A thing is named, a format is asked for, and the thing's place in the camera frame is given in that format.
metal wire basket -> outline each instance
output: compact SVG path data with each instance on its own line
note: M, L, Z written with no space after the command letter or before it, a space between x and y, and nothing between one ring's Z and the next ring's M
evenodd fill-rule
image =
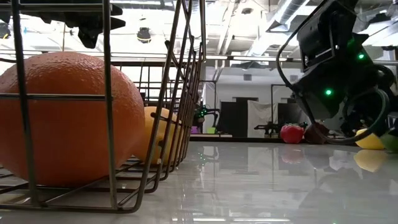
M184 28L184 36L182 40L182 49L185 49L187 38L190 39L190 50L188 61L183 63L184 50L181 51L179 59L174 55L174 42L177 31L178 16L181 5L185 14L186 23ZM195 103L197 101L197 90L200 78L201 63L206 58L205 47L205 1L200 0L201 14L201 44L199 52L194 51L194 36L190 31L190 18L192 13L192 0L189 0L188 7L185 0L177 0L175 5L175 15L172 26L170 40L166 41L168 49L166 60L164 63L162 82L160 86L159 99L157 100L156 112L153 115L154 125L150 136L146 160L138 161L130 158L123 166L115 167L114 161L114 133L113 133L113 106L111 96L111 46L110 46L110 10L109 0L104 0L102 4L21 4L19 0L11 0L11 4L0 4L0 11L11 11L12 20L14 22L14 30L21 30L19 13L20 11L102 11L103 12L103 28L104 28L104 67L105 67L105 94L104 95L61 95L61 94L27 94L25 86L24 72L24 53L22 46L22 35L20 32L14 33L16 62L17 62L17 79L19 86L19 94L0 93L0 99L11 100L20 99L22 121L24 125L24 139L27 152L27 167L29 169L29 181L18 179L12 173L7 172L0 167L0 198L6 194L19 194L19 197L13 197L12 200L2 200L0 209L12 210L49 210L64 212L101 212L101 213L132 213L136 212L142 203L144 194L155 192L161 180L167 179L170 172L184 160L187 155L187 147L189 142L190 130L193 119ZM175 81L170 83L169 70L172 64L177 68ZM163 106L169 107L174 111L177 104L177 87L182 83L182 94L178 102L177 121L172 121L172 113L168 117L161 117L160 112ZM166 97L169 101L166 103L165 92L167 86L174 84L172 95ZM69 100L69 101L104 101L106 103L107 134L109 149L109 176L103 177L92 183L77 188L65 187L47 187L37 185L35 181L34 170L34 152L33 142L30 131L28 101L29 100ZM150 162L155 149L155 137L159 127L159 122L166 122L164 140L161 141L161 162L151 167ZM165 146L167 145L170 126L172 123L179 125L181 131L175 131L172 136L171 151L169 160L174 154L174 149L180 149L179 153L175 153L174 162L163 165L165 159ZM84 194L99 194L100 198L106 199L108 206L99 207L96 203L79 203Z

orange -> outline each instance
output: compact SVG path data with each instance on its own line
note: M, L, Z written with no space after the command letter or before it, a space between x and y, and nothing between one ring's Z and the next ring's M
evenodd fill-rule
M145 161L146 157L147 157L147 152L148 152L148 145L149 145L149 140L150 140L150 134L152 132L152 127L154 124L154 118L151 116L152 113L156 112L156 107L155 106L148 106L144 108L145 111L145 131L144 131L144 137L142 138L142 142L141 142L141 148L135 148L133 151L133 154L140 159L141 161ZM161 116L163 118L168 118L170 111L168 109L162 108L162 112L161 112ZM177 116L175 114L173 114L172 116L172 120L176 121L177 120ZM160 142L163 141L164 139L164 134L166 131L166 124L167 122L164 120L160 120L159 121L159 127L156 133L156 139L155 139L155 151L154 151L154 155L152 157L151 160L151 164L158 164L160 162ZM165 157L164 157L164 161L163 164L168 164L169 163L169 154L170 154L170 150L172 147L172 139L173 139L173 134L174 134L174 130L175 130L175 124L171 124L170 126L170 131L169 131L169 135L167 137L167 145L166 145L166 151L165 151ZM174 161L174 156L176 153L176 147L177 147L177 140L178 140L178 134L180 133L180 128L178 128L178 132L177 135L175 137L175 143L174 143L174 152L172 154L172 161Z
M119 167L132 155L144 129L142 98L132 81L111 68L114 150ZM68 52L25 60L28 93L104 94L104 62ZM17 69L0 76L0 93L18 93ZM38 184L77 186L109 174L104 101L29 100ZM19 100L0 100L0 164L27 180Z

white floor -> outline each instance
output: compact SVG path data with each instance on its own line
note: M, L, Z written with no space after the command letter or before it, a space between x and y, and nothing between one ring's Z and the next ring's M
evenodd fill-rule
M0 224L398 223L397 160L358 151L191 142L178 171L136 213L0 211Z

ceiling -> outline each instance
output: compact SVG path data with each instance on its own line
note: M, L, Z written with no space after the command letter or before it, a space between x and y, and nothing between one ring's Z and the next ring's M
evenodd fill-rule
M126 21L126 26L111 31L111 51L113 57L123 57L128 60L151 60L148 57L155 57L154 60L164 60L167 53L165 40L170 39L172 22L174 17L175 1L165 0L165 5L160 7L160 1L131 1L114 0L111 1L123 8L123 15L117 18ZM306 4L300 7L290 22L290 28L285 34L265 34L264 27L269 22L275 10L278 8L278 0L211 0L206 1L206 49L208 55L247 55L254 49L255 43L265 46L263 55L270 57L276 56L277 49L283 44L289 32L294 30L309 15L320 0L306 0ZM389 23L376 24L369 26L371 38L366 43L369 47L379 50L380 46L398 46L398 11L391 6L391 0L360 0L356 11L359 15L389 13L391 20ZM362 20L371 17L363 16ZM66 51L84 52L100 56L103 49L103 36L100 35L94 49L85 48L78 36L77 28L65 27L62 22L52 21L50 24L44 23L37 17L22 15L22 34L24 50L26 55L41 54L43 51ZM200 16L194 10L191 19L192 34L196 37L200 35ZM181 51L181 39L185 17L181 11L177 27L177 42L175 52ZM151 34L151 42L143 44L137 39L140 27L148 27ZM13 35L8 39L0 39L0 56L13 57L14 40ZM299 57L298 43L291 41L289 46L282 53L283 57ZM205 66L206 78L212 79L216 69L214 62L208 62ZM261 79L278 81L278 74L274 70L272 63L263 64L261 68L249 68L243 70L239 67L232 67L230 63L224 65L218 81L229 83L236 79L244 83L241 77L244 74L252 75L252 83L262 83ZM300 64L288 65L287 69L292 69L292 74L300 74Z

metal frame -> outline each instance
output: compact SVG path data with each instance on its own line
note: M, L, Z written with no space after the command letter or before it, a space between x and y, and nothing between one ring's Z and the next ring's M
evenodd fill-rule
M183 6L183 11L186 18L184 37L182 42L182 50L180 54L180 59L177 61L175 58L173 49L175 36L177 31L178 16L180 12L181 5ZM20 32L14 34L15 48L16 48L16 62L17 62L17 77L19 85L19 94L10 93L0 93L0 100L11 100L20 99L22 120L24 125L24 137L27 152L27 165L29 169L29 181L28 183L23 183L19 185L1 185L0 182L0 195L6 194L18 190L29 189L29 195L26 198L30 198L25 203L16 202L5 202L0 204L0 209L12 209L12 210L48 210L48 211L63 211L63 212L101 212L101 213L132 213L136 212L142 203L142 198L144 194L154 192L158 186L160 180L165 180L169 173L175 170L182 160L187 155L187 147L189 142L190 130L193 119L193 110L195 108L195 103L197 102L197 90L200 77L201 63L206 58L206 30L205 30L205 0L200 0L200 14L201 14L201 44L199 53L193 51L193 42L195 38L191 35L190 30L190 17L192 12L192 0L189 0L189 6L185 5L185 0L177 0L175 5L174 21L172 26L172 31L170 35L170 41L166 41L166 46L168 47L167 58L164 63L163 77L160 86L160 95L157 101L156 113L154 115L154 125L152 127L152 133L150 137L150 142L148 145L147 157L145 161L138 161L135 158L129 159L122 167L115 167L114 161L114 133L113 133L113 109L112 109L112 95L111 95L111 46L110 46L110 12L111 5L109 0L103 0L102 4L21 4L19 0L11 0L11 4L0 4L0 11L12 11L14 30L20 30L20 17L19 13L21 11L102 11L103 12L103 27L104 27L104 67L105 67L105 94L104 95L44 95L44 94L27 94L25 86L25 70L24 70L24 54L22 46L22 35ZM185 44L188 38L190 38L190 53L188 56L188 62L183 63L183 53L185 49ZM177 67L177 76L174 81L174 90L172 96L170 96L170 102L164 102L165 91L167 85L170 84L169 70L172 63ZM170 110L173 111L176 104L177 87L180 83L180 78L183 82L182 97L179 102L179 110L177 113L177 121L172 121L172 113L169 114L167 118L160 116L160 112L165 103L170 103ZM28 101L31 99L35 100L80 100L80 101L104 101L106 103L106 120L107 120L107 130L108 130L108 149L109 149L109 176L98 179L94 182L86 184L77 188L64 188L64 187L47 187L43 185L37 185L35 181L35 170L34 170L34 160L33 160L33 142L30 130L29 121L29 110ZM161 163L151 167L151 160L155 149L155 137L160 122L167 122L164 140L161 144ZM171 155L174 153L175 149L179 149L178 153L175 154L174 162L169 162L167 166L163 165L163 160L165 156L165 146L167 145L168 135L170 132L171 124L176 124L180 129L178 138L177 131L174 131L172 138L172 149L169 156L169 161L171 161ZM120 176L118 174L140 174L140 177L130 177L130 176ZM12 174L0 175L0 180L7 177L12 177ZM100 182L109 181L109 187L94 187L94 185ZM124 189L117 188L116 184L119 181L138 181L139 187L136 189ZM151 183L154 183L153 187L147 188ZM61 191L55 197L46 198L42 200L41 193L47 191ZM52 205L51 202L59 200L67 196L71 196L80 191L89 192L103 192L110 195L110 207L88 207L80 205ZM128 193L127 196L124 195L123 199L118 198L119 193ZM136 201L133 206L125 206L131 199L135 197Z

